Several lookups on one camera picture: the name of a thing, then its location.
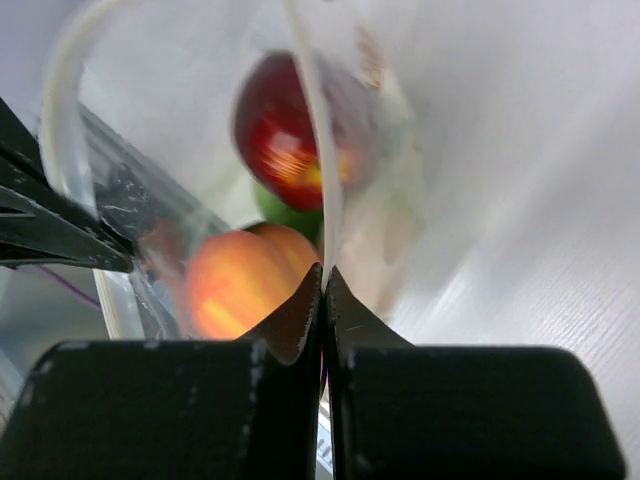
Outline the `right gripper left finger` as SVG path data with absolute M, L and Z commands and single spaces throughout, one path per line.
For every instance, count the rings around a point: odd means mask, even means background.
M 5 479 L 311 479 L 321 268 L 231 341 L 68 341 L 29 373 Z

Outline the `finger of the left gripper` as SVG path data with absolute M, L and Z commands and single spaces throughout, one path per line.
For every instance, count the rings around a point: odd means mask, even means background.
M 35 137 L 1 103 L 1 265 L 61 264 L 129 273 L 129 240 L 48 184 Z

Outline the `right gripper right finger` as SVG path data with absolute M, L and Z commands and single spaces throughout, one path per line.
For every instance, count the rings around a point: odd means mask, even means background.
M 622 479 L 595 382 L 549 346 L 410 344 L 333 271 L 324 364 L 338 479 Z

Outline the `peach fruit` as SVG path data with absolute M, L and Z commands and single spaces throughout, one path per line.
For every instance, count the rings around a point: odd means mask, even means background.
M 234 340 L 288 300 L 321 257 L 297 230 L 255 223 L 204 240 L 186 274 L 186 303 L 196 332 Z

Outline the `green lettuce leaf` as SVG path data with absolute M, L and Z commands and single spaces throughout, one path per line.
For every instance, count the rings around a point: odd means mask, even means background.
M 267 222 L 290 227 L 309 241 L 315 243 L 323 223 L 323 212 L 319 210 L 300 211 L 283 203 L 260 183 L 253 184 L 256 206 Z

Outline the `clear zip top bag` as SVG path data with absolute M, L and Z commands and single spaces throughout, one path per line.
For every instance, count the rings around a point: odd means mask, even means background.
M 429 183 L 398 26 L 386 1 L 90 1 L 71 17 L 47 66 L 38 143 L 52 186 L 133 245 L 131 272 L 95 273 L 111 338 L 207 339 L 186 303 L 187 268 L 207 238 L 267 222 L 233 127 L 246 78 L 276 50 L 293 55 L 319 155 L 323 223 L 310 242 L 393 323 L 428 224 Z M 371 99 L 372 170 L 350 190 L 322 60 Z

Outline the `red apple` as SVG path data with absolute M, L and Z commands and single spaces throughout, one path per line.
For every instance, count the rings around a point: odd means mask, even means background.
M 368 89 L 347 71 L 319 62 L 341 185 L 370 176 L 374 120 Z M 322 207 L 322 175 L 311 114 L 293 55 L 269 51 L 248 75 L 234 114 L 233 135 L 246 167 L 268 191 L 301 211 Z

